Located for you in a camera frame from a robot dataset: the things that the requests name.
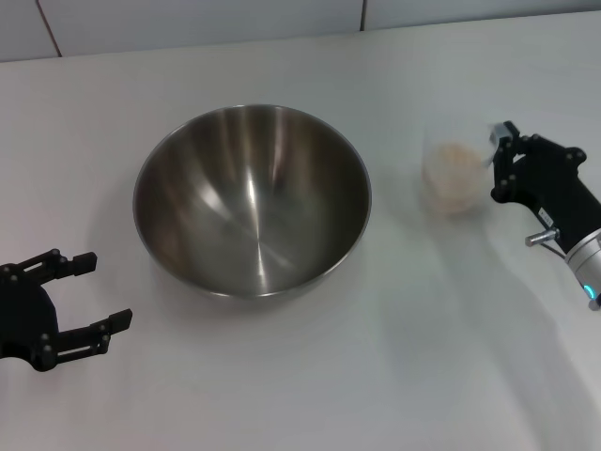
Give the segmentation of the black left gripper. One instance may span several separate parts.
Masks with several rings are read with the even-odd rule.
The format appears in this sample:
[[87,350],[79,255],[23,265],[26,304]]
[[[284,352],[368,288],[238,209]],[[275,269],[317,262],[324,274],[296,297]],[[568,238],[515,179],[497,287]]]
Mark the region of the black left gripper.
[[108,352],[112,336],[130,328],[130,309],[86,327],[58,333],[54,304],[41,286],[93,272],[97,262],[93,252],[68,259],[58,249],[52,249],[1,268],[2,359],[20,359],[45,372],[56,365]]

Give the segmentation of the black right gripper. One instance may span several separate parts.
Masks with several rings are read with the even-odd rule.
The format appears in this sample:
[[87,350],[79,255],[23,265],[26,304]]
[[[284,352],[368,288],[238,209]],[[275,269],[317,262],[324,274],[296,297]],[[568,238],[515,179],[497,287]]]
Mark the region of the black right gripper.
[[[539,134],[522,135],[511,121],[490,127],[494,188],[501,204],[529,209],[546,229],[559,230],[556,242],[564,252],[600,228],[600,202],[578,177],[586,160],[579,148],[566,148]],[[524,155],[514,161],[516,155]]]

